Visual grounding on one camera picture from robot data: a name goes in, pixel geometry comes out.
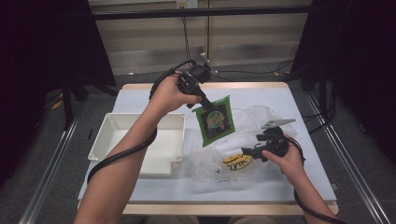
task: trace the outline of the person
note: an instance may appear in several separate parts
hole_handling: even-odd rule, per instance
[[[108,157],[144,143],[167,113],[184,104],[198,104],[202,100],[200,96],[180,92],[177,88],[178,76],[173,74],[160,83],[139,119]],[[120,222],[122,211],[134,191],[146,150],[114,161],[92,177],[81,199],[75,217],[76,224]],[[295,146],[290,145],[288,154],[283,158],[269,151],[264,151],[263,156],[280,167],[306,206],[315,208],[323,215],[335,217],[306,175]],[[326,223],[306,213],[304,216],[307,223]]]

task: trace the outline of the plastic bag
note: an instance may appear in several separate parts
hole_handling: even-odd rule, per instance
[[[241,147],[258,144],[256,134],[263,132],[262,125],[271,119],[281,119],[266,106],[254,105],[246,109],[233,109],[235,132],[202,147],[202,139],[196,139],[191,153],[194,158],[193,178],[198,181],[240,180],[259,172],[267,162],[249,159],[242,155]],[[284,133],[295,137],[291,124],[281,126]]]

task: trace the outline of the gray floor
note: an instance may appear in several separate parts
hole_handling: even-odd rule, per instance
[[[277,68],[277,63],[251,64],[244,66],[225,66],[221,70],[269,71]],[[117,76],[119,89],[126,83],[150,82],[160,73],[133,76]],[[219,73],[233,81],[277,81],[273,74]],[[224,81],[213,77],[212,81]],[[292,81],[290,89],[302,115],[314,114],[299,81]],[[71,223],[77,211],[77,194],[84,181],[88,167],[86,157],[91,150],[105,113],[111,112],[115,97],[87,87],[89,99],[82,103],[73,101],[75,112],[80,109],[81,116],[77,128],[69,142],[56,176],[50,183],[49,191],[39,210],[36,223]],[[319,125],[316,119],[306,122],[307,130]],[[375,140],[359,128],[359,121],[349,111],[342,99],[336,101],[336,114],[332,126],[338,132],[353,161],[361,171],[370,189],[385,210],[389,223],[396,222],[396,166],[380,151]],[[54,149],[62,137],[64,128],[64,111],[47,110],[35,133],[35,141],[30,146],[14,175],[0,189],[0,223],[18,223],[26,205],[45,172]],[[338,189],[334,192],[338,199],[340,212],[338,216],[347,223],[375,223],[367,209],[366,202],[346,172],[345,166],[338,159],[328,136],[323,130],[311,134],[326,173]],[[141,217],[124,217],[121,223],[136,223]],[[304,223],[300,217],[275,217],[278,223]]]

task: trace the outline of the table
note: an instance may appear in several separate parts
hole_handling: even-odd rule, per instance
[[[142,94],[142,92],[148,92],[152,84],[127,84],[122,88],[119,97],[115,103],[113,112],[136,112],[147,104],[148,94]],[[312,182],[317,187],[319,193],[324,194],[326,203],[330,206],[334,213],[338,212],[338,206],[335,200],[335,196],[332,193],[330,183],[324,173],[320,160],[318,159],[318,154],[313,147],[312,141],[310,140],[309,134],[304,126],[304,122],[298,111],[298,108],[292,98],[289,87],[286,83],[281,82],[233,82],[233,83],[205,83],[201,85],[202,89],[208,96],[209,100],[212,99],[214,95],[228,94],[229,91],[232,92],[231,97],[235,99],[232,101],[233,105],[243,106],[244,94],[253,94],[259,96],[255,91],[263,92],[266,95],[265,103],[269,107],[273,108],[282,118],[296,118],[295,129],[298,132],[296,139],[300,142],[303,148],[306,148],[305,157],[307,158],[307,163],[305,164],[305,170],[308,176],[310,176]],[[257,97],[258,105],[262,103],[262,99]],[[188,108],[180,108],[180,111],[186,111]],[[191,126],[189,120],[187,119],[186,129]],[[278,172],[277,166],[273,164],[272,172]],[[142,194],[148,191],[145,188],[145,184],[150,187],[158,184],[158,179],[141,180],[139,178],[132,200],[125,207],[124,214],[131,215],[195,215],[195,216],[292,216],[292,215],[302,215],[302,210],[296,205],[292,199],[292,187],[288,183],[279,183],[280,186],[285,187],[290,194],[282,197],[285,198],[284,202],[276,202],[276,199],[268,198],[270,196],[265,196],[264,199],[255,201],[244,201],[239,202],[236,197],[234,200],[230,201],[218,201],[213,202],[206,200],[205,197],[197,200],[194,197],[187,197],[186,201],[182,202],[185,196],[180,196],[180,199],[166,199],[161,200],[145,200],[145,198],[140,197]],[[159,188],[167,188],[166,184],[161,185]],[[260,190],[260,187],[253,186],[253,189],[246,190],[248,193],[254,193],[254,190]],[[81,189],[79,198],[82,197],[84,191],[84,186]]]

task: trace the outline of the hand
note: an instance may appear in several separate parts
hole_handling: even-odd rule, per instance
[[[176,73],[164,79],[149,102],[163,116],[184,104],[198,104],[202,100],[201,96],[182,93],[177,87],[178,76]]]
[[[297,181],[306,177],[300,151],[294,144],[289,143],[289,151],[284,157],[278,157],[267,150],[264,150],[262,155],[276,163],[292,185],[295,185]]]

